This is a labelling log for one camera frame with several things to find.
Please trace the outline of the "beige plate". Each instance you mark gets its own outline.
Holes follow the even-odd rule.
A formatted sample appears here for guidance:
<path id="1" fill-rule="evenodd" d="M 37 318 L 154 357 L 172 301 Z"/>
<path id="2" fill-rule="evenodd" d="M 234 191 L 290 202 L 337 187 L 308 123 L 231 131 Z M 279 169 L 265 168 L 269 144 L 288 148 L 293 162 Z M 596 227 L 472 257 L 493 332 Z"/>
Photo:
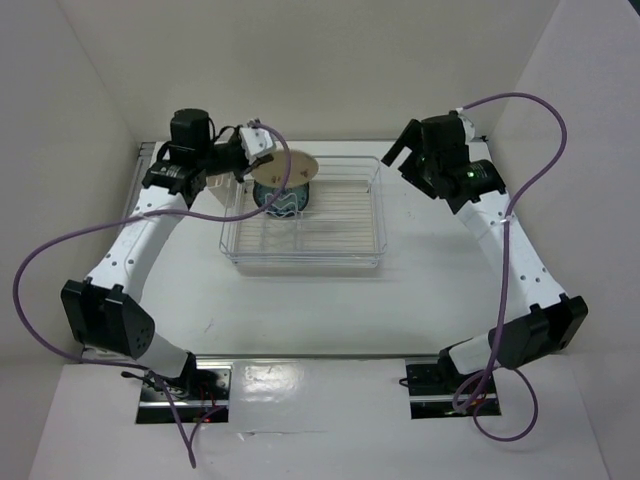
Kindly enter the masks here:
<path id="1" fill-rule="evenodd" d="M 272 154 L 271 161 L 258 166 L 251 176 L 261 185 L 280 188 L 289 172 L 286 187 L 294 188 L 309 183 L 318 171 L 319 163 L 312 155 L 299 150 L 291 150 L 290 154 L 278 150 Z"/>

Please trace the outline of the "teal blue floral plate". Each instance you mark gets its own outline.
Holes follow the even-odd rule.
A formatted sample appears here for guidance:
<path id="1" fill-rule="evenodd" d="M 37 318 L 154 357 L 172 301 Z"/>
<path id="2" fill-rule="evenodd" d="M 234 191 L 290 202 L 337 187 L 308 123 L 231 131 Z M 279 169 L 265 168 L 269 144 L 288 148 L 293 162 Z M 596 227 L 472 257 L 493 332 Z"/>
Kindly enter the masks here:
<path id="1" fill-rule="evenodd" d="M 255 183 L 252 197 L 258 207 L 270 203 L 265 212 L 278 219 L 296 217 L 307 207 L 310 200 L 309 183 L 286 188 L 278 197 L 275 196 L 276 191 L 276 187 Z"/>

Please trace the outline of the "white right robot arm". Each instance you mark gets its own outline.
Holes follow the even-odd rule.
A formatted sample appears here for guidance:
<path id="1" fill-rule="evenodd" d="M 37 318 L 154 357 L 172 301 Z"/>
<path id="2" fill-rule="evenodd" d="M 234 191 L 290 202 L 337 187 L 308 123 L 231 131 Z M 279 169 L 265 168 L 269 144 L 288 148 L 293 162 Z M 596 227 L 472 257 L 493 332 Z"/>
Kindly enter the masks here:
<path id="1" fill-rule="evenodd" d="M 382 159 L 390 166 L 408 153 L 398 168 L 402 178 L 447 203 L 508 281 L 502 293 L 521 300 L 504 314 L 503 327 L 440 352 L 438 381 L 451 393 L 468 386 L 491 358 L 515 369 L 565 349 L 588 314 L 585 300 L 569 296 L 543 264 L 510 210 L 506 184 L 492 161 L 471 159 L 474 135 L 472 123 L 455 111 L 412 119 Z"/>

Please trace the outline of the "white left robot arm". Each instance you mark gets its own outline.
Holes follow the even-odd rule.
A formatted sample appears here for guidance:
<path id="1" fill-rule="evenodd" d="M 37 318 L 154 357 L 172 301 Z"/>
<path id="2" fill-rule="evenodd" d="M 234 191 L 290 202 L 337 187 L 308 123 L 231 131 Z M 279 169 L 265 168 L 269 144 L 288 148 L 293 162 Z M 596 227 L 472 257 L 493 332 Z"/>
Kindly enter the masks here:
<path id="1" fill-rule="evenodd" d="M 61 300 L 74 339 L 126 357 L 153 371 L 176 399 L 198 388 L 196 357 L 157 331 L 140 306 L 148 275 L 168 237 L 212 175 L 242 173 L 249 165 L 240 129 L 219 142 L 209 114 L 181 109 L 170 122 L 169 141 L 142 178 L 126 226 L 82 281 L 69 280 Z"/>

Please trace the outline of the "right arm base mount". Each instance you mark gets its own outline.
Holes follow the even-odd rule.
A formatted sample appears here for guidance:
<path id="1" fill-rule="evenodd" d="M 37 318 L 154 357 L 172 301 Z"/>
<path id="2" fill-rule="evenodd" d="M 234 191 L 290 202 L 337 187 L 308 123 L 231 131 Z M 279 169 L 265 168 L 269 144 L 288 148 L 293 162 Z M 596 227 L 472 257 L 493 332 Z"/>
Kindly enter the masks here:
<path id="1" fill-rule="evenodd" d="M 405 360 L 406 373 L 398 383 L 409 397 L 412 420 L 471 417 L 480 406 L 478 416 L 500 416 L 501 407 L 495 382 L 490 380 L 484 392 L 464 412 L 453 408 L 453 397 L 464 377 L 447 380 L 436 357 L 414 357 Z"/>

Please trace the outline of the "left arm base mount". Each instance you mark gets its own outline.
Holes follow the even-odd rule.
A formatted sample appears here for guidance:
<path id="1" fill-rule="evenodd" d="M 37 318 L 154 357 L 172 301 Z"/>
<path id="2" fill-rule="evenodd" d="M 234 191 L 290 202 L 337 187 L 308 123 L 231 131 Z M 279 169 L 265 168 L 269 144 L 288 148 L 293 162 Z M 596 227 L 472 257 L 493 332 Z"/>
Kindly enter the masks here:
<path id="1" fill-rule="evenodd" d="M 178 416 L 183 423 L 205 424 L 229 421 L 232 366 L 214 362 L 212 366 L 198 367 L 199 373 L 188 390 L 167 384 Z M 146 373 L 122 372 L 128 380 L 141 382 L 135 422 L 140 425 L 173 424 L 174 416 L 164 390 Z"/>

